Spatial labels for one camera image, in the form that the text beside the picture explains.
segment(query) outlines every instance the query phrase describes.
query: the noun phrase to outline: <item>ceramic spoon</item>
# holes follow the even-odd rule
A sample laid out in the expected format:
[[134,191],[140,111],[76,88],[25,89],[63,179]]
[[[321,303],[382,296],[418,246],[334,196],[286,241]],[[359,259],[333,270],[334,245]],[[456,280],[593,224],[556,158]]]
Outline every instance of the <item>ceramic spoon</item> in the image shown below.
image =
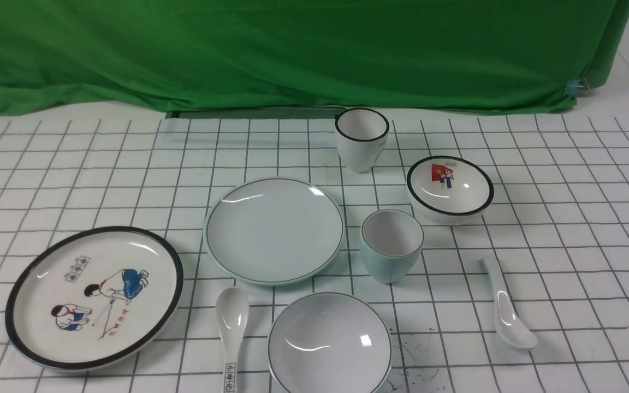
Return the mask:
[[249,299],[239,288],[227,288],[217,297],[215,304],[217,325],[222,340],[223,393],[237,392],[237,360],[242,346],[244,330],[249,319]]
[[532,350],[537,346],[537,337],[516,315],[506,291],[504,276],[495,257],[484,257],[492,289],[494,290],[494,324],[496,332],[509,346],[518,350]]

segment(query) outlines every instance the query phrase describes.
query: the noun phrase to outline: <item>child figure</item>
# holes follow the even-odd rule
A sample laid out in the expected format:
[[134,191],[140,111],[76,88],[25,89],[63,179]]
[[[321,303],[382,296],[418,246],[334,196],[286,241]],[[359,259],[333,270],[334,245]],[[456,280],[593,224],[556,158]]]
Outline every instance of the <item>child figure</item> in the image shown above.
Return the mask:
[[453,178],[453,171],[451,171],[450,169],[446,169],[446,172],[445,172],[446,188],[453,188],[453,185],[450,182],[452,178]]
[[89,315],[92,309],[84,308],[74,304],[58,305],[52,308],[52,316],[55,317],[55,324],[62,330],[77,331],[82,329],[82,325],[89,323]]
[[84,289],[87,297],[103,296],[110,297],[111,302],[115,299],[125,300],[126,304],[134,299],[147,286],[147,277],[150,274],[141,270],[139,273],[134,269],[122,269],[113,276],[102,281],[101,284],[90,284]]

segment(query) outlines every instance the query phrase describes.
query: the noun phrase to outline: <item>tableware set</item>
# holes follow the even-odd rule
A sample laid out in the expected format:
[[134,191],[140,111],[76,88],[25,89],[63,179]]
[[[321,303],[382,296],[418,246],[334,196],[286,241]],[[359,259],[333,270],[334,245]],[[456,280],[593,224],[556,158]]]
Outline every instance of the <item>tableware set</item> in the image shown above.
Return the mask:
[[[337,151],[352,172],[372,168],[389,122],[379,112],[351,109],[335,122]],[[491,204],[492,182],[464,159],[432,156],[407,172],[416,214],[464,224]],[[277,286],[314,276],[339,253],[345,223],[339,205],[315,184],[287,177],[246,182],[208,211],[203,244],[225,273]],[[419,259],[424,230],[414,217],[381,210],[360,227],[360,254],[372,279],[393,284]],[[483,264],[495,299],[496,331],[517,350],[537,339],[516,316],[499,262]],[[176,309],[181,261],[159,236],[132,227],[104,227],[67,238],[43,252],[14,284],[5,327],[14,347],[48,368],[88,371],[140,350]],[[229,288],[215,306],[223,348],[223,391],[236,390],[249,300]],[[349,295],[316,293],[291,303],[272,325],[269,368],[285,391],[369,393],[391,368],[391,341],[380,316]]]

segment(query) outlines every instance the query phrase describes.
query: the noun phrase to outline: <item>cup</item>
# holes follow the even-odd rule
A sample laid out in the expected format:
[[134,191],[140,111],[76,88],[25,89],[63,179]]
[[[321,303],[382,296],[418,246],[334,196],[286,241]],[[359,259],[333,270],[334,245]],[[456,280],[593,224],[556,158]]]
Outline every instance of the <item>cup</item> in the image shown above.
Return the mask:
[[390,123],[375,110],[356,108],[345,110],[335,125],[341,161],[350,171],[368,171],[385,148]]
[[360,255],[370,277],[392,284],[409,273],[419,259],[424,230],[405,212],[383,210],[365,219],[360,239]]

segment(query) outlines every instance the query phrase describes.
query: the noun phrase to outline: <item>green backdrop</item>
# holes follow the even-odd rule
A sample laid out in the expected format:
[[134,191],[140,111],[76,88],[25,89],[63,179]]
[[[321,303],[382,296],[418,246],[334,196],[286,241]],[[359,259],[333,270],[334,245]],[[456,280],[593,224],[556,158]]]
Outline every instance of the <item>green backdrop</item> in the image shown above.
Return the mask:
[[0,0],[0,115],[374,105],[549,112],[605,83],[629,0]]

